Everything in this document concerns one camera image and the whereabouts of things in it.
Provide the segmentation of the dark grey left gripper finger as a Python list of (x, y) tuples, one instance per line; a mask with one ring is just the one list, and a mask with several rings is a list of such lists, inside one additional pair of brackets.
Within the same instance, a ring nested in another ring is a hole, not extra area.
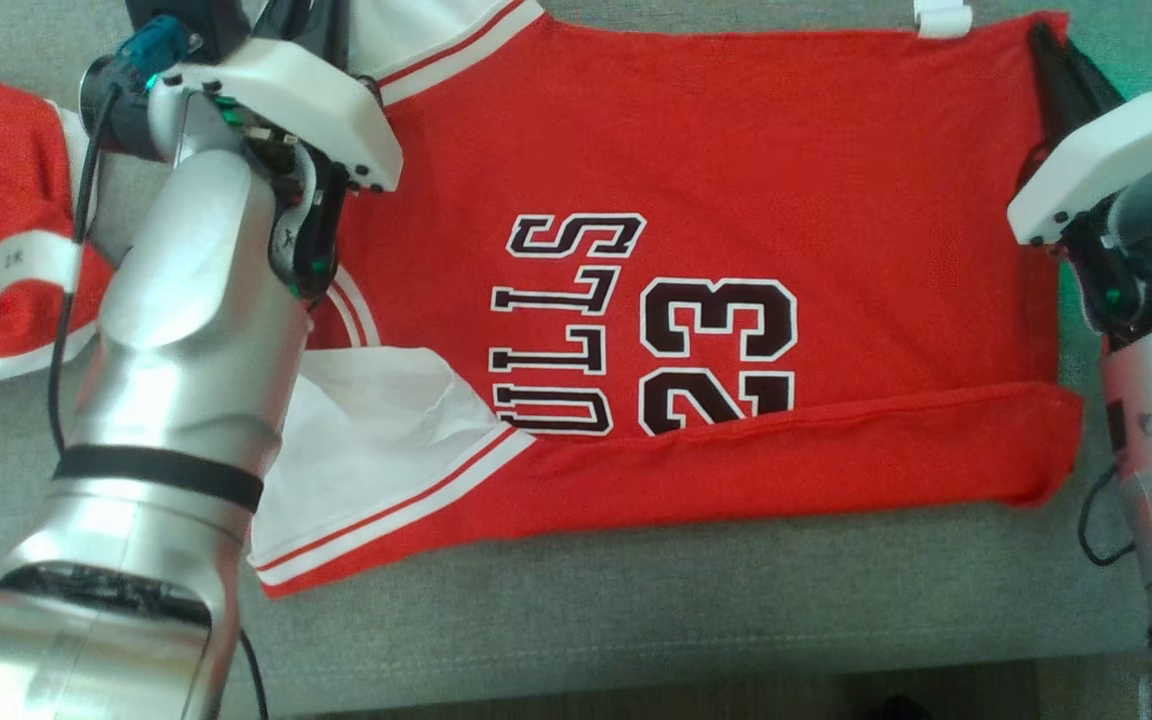
[(257, 15), (253, 36), (293, 41), (346, 70), (349, 0), (268, 0)]

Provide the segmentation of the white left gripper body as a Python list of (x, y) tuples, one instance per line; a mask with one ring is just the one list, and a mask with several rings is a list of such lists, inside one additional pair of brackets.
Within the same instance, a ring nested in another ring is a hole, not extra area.
[(374, 88), (294, 41), (248, 38), (217, 65), (180, 61), (151, 91), (156, 156), (206, 149), (250, 159), (274, 185), (271, 263), (298, 300), (338, 273), (347, 194), (394, 191), (403, 152)]

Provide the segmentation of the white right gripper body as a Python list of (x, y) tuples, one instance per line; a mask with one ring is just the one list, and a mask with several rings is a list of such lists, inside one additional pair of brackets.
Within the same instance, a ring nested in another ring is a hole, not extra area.
[(1152, 92), (1075, 129), (1006, 211), (1023, 247), (1056, 247), (1092, 329), (1128, 346), (1152, 332)]

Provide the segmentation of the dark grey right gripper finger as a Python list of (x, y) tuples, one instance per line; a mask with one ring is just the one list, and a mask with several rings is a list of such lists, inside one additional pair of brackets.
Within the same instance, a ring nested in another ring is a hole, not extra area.
[(1036, 69), (1043, 141), (1030, 150), (1026, 165), (1037, 167), (1070, 132), (1120, 108), (1126, 97), (1091, 56), (1044, 20), (1030, 28), (1028, 46)]

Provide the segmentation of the red basketball jersey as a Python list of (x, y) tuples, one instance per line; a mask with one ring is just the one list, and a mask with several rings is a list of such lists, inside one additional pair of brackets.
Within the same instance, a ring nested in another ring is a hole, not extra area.
[(355, 0), (404, 167), (347, 202), (250, 532), (271, 597), (623, 528), (1043, 503), (1059, 270), (1006, 209), (1036, 13), (658, 35)]

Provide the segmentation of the large grey sofa chaise cushion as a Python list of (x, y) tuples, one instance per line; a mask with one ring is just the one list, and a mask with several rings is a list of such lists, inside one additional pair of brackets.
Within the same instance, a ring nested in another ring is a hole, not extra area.
[[(978, 18), (1066, 8), (1119, 88), (1152, 88), (1152, 0), (978, 0)], [(582, 26), (721, 31), (901, 26), (910, 0), (541, 0)], [(0, 3), (0, 81), (70, 105), (129, 26), (122, 0)], [(0, 556), (26, 530), (55, 450), (45, 376), (0, 382)], [(1130, 562), (1076, 547), (1107, 458), (1085, 415), (1078, 473), (1038, 509), (742, 521), (475, 544), (268, 600), (242, 616), (275, 717), (525, 694), (1143, 650)]]

